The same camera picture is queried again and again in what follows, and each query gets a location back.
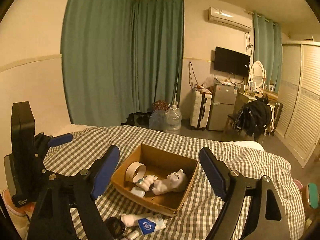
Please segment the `black wall television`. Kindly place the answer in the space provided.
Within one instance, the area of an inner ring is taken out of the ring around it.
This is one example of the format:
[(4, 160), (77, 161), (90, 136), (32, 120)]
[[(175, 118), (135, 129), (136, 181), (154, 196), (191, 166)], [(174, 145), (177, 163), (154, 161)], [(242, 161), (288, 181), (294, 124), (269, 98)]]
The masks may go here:
[(214, 70), (238, 76), (247, 76), (249, 74), (249, 63), (249, 55), (215, 47)]

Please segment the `cardboard box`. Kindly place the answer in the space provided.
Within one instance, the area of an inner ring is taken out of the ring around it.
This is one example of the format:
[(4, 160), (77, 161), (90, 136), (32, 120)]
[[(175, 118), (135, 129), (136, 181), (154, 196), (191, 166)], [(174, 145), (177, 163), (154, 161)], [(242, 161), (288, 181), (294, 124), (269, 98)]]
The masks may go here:
[(111, 178), (129, 200), (165, 216), (175, 217), (191, 191), (199, 162), (140, 144)]

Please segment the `small white figurine bottle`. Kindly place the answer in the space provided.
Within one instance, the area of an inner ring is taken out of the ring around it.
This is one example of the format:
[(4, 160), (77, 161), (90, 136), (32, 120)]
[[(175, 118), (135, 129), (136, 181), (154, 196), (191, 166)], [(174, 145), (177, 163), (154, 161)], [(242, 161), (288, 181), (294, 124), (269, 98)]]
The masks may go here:
[(158, 177), (155, 175), (147, 175), (140, 179), (130, 192), (135, 196), (143, 198), (145, 194), (152, 189), (157, 179)]

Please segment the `blue tissue pack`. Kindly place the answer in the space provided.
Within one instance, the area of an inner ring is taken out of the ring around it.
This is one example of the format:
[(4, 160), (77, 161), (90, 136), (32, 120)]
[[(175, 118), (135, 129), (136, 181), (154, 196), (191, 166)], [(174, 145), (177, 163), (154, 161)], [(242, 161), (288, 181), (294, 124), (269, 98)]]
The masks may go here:
[(137, 220), (142, 235), (148, 235), (166, 228), (162, 215), (155, 214), (151, 217)]

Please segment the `green window curtain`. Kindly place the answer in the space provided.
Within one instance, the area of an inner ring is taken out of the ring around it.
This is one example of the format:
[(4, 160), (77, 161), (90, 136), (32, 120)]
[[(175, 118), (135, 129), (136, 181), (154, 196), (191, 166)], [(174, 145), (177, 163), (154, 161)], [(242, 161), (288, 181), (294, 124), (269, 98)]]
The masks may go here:
[(282, 71), (282, 35), (281, 25), (265, 16), (253, 14), (254, 28), (254, 61), (260, 61), (266, 70), (265, 84), (273, 85), (278, 93)]

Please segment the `beige tape roll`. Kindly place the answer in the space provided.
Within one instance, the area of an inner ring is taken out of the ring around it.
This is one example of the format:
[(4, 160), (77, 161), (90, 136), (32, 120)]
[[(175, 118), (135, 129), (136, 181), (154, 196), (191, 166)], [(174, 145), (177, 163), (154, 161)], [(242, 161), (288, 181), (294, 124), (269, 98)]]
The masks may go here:
[(146, 166), (143, 163), (137, 161), (132, 162), (125, 172), (125, 181), (135, 184), (145, 176), (145, 173)]

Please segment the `dressing table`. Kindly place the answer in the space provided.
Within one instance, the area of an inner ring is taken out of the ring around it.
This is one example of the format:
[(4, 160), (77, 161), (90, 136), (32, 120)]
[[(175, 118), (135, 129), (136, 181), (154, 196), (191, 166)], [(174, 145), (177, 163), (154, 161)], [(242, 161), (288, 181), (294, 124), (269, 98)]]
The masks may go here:
[(238, 92), (236, 96), (236, 101), (233, 109), (233, 114), (236, 115), (240, 111), (243, 105), (247, 104), (248, 102), (255, 101), (257, 98), (260, 97), (267, 97), (269, 104), (275, 105), (278, 101), (278, 94), (273, 93), (271, 91), (264, 91), (262, 95), (256, 94), (255, 96), (250, 96), (248, 94)]

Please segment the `brown patterned bag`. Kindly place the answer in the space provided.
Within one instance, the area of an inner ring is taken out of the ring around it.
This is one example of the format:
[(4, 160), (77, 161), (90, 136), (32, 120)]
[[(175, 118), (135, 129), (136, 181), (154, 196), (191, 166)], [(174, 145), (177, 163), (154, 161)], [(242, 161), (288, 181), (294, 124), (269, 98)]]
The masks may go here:
[(169, 109), (169, 104), (164, 100), (155, 101), (152, 104), (153, 111), (167, 111)]

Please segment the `white air conditioner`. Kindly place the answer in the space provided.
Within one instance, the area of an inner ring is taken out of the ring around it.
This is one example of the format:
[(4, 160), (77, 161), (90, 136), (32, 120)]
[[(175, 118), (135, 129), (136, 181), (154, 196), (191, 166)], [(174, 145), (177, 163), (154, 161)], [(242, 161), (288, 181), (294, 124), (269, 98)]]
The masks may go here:
[(244, 32), (250, 32), (252, 29), (252, 20), (241, 15), (217, 9), (214, 7), (208, 8), (208, 21), (220, 25), (225, 25), (230, 28), (238, 29)]

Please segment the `white purple tube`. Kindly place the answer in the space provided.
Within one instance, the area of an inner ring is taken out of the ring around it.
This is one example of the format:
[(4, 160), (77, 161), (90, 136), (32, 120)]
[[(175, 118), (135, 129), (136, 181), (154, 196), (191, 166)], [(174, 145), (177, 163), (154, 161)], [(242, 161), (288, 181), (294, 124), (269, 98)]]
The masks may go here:
[(121, 238), (121, 240), (135, 240), (137, 237), (141, 236), (141, 231), (140, 230), (134, 230), (130, 232), (128, 235), (124, 236)]

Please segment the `large green curtain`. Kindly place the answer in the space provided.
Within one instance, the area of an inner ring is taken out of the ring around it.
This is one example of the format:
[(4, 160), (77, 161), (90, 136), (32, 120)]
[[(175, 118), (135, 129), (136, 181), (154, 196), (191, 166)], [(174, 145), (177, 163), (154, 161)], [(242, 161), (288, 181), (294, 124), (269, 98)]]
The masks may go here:
[(74, 124), (118, 126), (179, 100), (184, 0), (68, 0), (63, 84)]

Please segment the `silver mini fridge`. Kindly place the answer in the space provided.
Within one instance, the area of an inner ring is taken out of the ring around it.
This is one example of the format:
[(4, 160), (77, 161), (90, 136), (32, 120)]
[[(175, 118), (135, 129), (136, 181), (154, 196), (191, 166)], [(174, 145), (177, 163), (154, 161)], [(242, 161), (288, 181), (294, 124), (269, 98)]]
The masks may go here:
[(237, 88), (230, 85), (215, 84), (212, 87), (212, 103), (210, 106), (210, 131), (223, 131), (227, 117), (233, 113)]

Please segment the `white oval mirror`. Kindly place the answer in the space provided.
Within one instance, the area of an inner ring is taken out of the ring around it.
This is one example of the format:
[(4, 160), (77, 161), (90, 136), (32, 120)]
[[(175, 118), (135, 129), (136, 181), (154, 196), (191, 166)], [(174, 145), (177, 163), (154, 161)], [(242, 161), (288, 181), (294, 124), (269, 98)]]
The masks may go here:
[(266, 79), (266, 70), (260, 61), (255, 61), (249, 70), (248, 84), (253, 90), (262, 89)]

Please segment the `large water jug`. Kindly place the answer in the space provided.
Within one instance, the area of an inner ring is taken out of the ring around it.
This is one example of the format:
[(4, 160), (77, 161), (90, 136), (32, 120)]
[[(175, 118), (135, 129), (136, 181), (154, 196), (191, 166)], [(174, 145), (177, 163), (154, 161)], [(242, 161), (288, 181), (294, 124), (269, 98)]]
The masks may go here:
[(164, 132), (179, 134), (181, 129), (182, 114), (177, 105), (169, 104), (169, 109), (164, 115)]

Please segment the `white suitcase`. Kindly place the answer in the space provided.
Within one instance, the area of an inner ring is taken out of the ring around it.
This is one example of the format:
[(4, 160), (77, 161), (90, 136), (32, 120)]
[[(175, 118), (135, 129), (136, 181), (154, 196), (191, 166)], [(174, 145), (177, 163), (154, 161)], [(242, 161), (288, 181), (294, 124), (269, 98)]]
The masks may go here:
[(212, 93), (208, 89), (193, 91), (193, 104), (190, 114), (190, 126), (195, 129), (207, 127)]

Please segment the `black clothes on chair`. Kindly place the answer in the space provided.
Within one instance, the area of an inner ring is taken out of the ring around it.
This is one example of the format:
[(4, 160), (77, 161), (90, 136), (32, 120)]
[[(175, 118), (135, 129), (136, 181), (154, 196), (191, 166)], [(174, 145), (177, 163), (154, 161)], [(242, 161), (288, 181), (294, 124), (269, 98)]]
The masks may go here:
[(266, 97), (246, 103), (236, 116), (233, 128), (245, 130), (248, 136), (253, 136), (254, 141), (265, 135), (272, 118), (272, 111)]

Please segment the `white louvered wardrobe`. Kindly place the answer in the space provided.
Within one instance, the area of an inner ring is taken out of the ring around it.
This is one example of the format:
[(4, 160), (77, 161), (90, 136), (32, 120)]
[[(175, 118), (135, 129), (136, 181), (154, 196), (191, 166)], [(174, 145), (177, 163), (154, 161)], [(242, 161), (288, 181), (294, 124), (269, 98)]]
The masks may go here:
[(319, 43), (283, 43), (276, 136), (304, 167), (319, 148)]

